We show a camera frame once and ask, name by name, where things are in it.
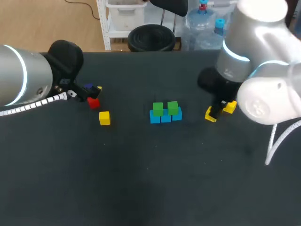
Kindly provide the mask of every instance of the toy block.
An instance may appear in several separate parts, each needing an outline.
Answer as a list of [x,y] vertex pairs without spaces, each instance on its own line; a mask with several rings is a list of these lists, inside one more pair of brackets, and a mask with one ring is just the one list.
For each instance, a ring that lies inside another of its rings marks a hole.
[[168,114],[167,109],[163,109],[163,115],[161,116],[161,123],[171,122],[171,116]]
[[111,124],[110,112],[100,112],[99,122],[101,126],[107,126]]
[[173,121],[182,120],[182,110],[181,110],[180,107],[179,107],[179,110],[178,110],[178,114],[177,115],[173,115],[172,118],[173,118]]
[[96,108],[100,107],[100,103],[99,103],[99,100],[97,98],[93,99],[91,97],[88,97],[87,101],[88,101],[91,109],[96,109]]
[[168,114],[177,115],[179,111],[179,106],[177,101],[171,101],[167,103]]
[[154,116],[163,116],[163,103],[154,102],[152,104],[152,109],[154,111]]
[[92,88],[92,86],[93,86],[93,83],[88,83],[88,84],[84,85],[84,88],[90,89],[90,88]]
[[160,116],[155,116],[153,110],[150,110],[150,123],[151,124],[160,123]]
[[211,117],[211,116],[209,115],[210,111],[211,111],[211,106],[208,107],[208,109],[207,109],[207,111],[206,111],[205,119],[207,119],[207,120],[209,120],[209,121],[211,121],[211,122],[216,122],[216,119],[215,119],[214,117]]
[[233,112],[236,109],[236,106],[237,106],[237,102],[236,101],[227,103],[227,106],[224,107],[223,111],[224,112],[228,112],[230,114],[233,114]]

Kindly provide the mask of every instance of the black cable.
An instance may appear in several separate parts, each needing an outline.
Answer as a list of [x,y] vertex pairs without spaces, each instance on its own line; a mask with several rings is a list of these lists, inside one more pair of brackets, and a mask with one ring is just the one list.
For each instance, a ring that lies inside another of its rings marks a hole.
[[85,3],[85,2],[72,2],[72,1],[67,1],[67,0],[64,0],[64,1],[67,2],[67,3],[71,3],[71,4],[84,4],[84,5],[89,6],[90,9],[91,9],[92,16],[94,17],[94,19],[99,20],[99,18],[97,18],[97,17],[94,16],[92,6],[90,6],[88,3]]

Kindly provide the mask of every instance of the red block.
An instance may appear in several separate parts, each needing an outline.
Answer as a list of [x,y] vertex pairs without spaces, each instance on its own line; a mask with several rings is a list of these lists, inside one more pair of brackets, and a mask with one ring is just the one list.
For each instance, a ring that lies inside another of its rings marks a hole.
[[87,101],[88,101],[91,109],[96,109],[96,108],[100,107],[100,103],[97,98],[93,99],[91,97],[88,97]]

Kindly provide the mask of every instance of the water bottle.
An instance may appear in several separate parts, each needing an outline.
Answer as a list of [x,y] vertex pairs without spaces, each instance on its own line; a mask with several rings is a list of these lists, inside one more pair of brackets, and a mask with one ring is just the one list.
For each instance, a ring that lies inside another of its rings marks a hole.
[[182,50],[194,50],[196,38],[213,30],[215,13],[207,8],[207,4],[208,0],[199,0],[199,7],[186,16],[181,36]]
[[225,20],[217,18],[214,31],[205,37],[198,37],[197,49],[221,49],[224,40],[224,26]]

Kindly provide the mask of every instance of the dark tablecloth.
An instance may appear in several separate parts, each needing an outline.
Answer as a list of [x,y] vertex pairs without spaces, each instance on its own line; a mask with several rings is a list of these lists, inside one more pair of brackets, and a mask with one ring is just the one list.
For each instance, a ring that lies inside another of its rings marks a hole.
[[[74,99],[1,117],[0,225],[301,224],[300,130],[267,167],[271,126],[239,109],[204,120],[212,97],[197,76],[216,57],[86,53],[77,82],[103,87],[110,126]],[[151,125],[155,101],[178,101],[183,120]]]

